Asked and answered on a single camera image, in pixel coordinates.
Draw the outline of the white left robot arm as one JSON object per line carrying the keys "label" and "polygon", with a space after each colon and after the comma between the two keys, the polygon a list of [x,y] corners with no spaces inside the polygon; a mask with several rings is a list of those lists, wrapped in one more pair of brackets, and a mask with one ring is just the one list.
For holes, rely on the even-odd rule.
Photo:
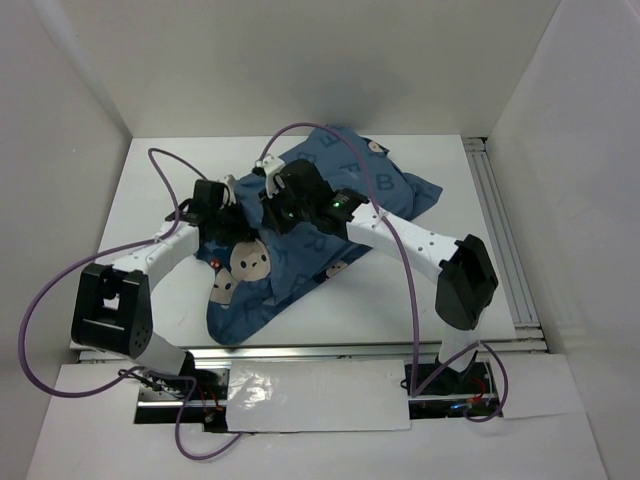
{"label": "white left robot arm", "polygon": [[153,239],[110,264],[91,263],[80,275],[72,341],[118,354],[162,377],[176,399],[189,397],[197,382],[213,375],[196,368],[193,355],[154,332],[154,288],[208,242],[246,239],[252,232],[236,200],[236,179],[198,180]]}

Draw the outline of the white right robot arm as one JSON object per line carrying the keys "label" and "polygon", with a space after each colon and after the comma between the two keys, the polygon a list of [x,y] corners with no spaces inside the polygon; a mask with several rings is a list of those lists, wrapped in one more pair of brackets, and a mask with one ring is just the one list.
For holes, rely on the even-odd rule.
{"label": "white right robot arm", "polygon": [[361,193],[335,190],[307,160],[285,163],[267,156],[253,171],[265,180],[259,198],[266,228],[287,234],[309,223],[322,233],[401,261],[407,274],[419,272],[429,279],[436,287],[436,314],[447,326],[436,379],[448,392],[469,383],[479,347],[477,327],[498,287],[480,238],[439,235],[397,217]]}

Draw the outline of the blue cartoon print pillowcase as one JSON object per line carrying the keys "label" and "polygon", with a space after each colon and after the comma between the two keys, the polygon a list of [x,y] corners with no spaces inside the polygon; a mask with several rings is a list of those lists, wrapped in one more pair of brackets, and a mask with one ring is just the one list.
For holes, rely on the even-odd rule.
{"label": "blue cartoon print pillowcase", "polygon": [[[381,144],[345,127],[315,129],[280,157],[287,163],[309,161],[333,189],[372,194],[382,208],[405,220],[432,208],[443,192],[442,187],[401,171]],[[263,179],[255,174],[241,177],[234,186],[237,203],[256,231],[253,238],[230,245],[211,241],[196,254],[215,272],[206,324],[210,337],[220,345],[246,341],[368,251],[309,223],[285,235],[263,228],[259,201],[263,187]]]}

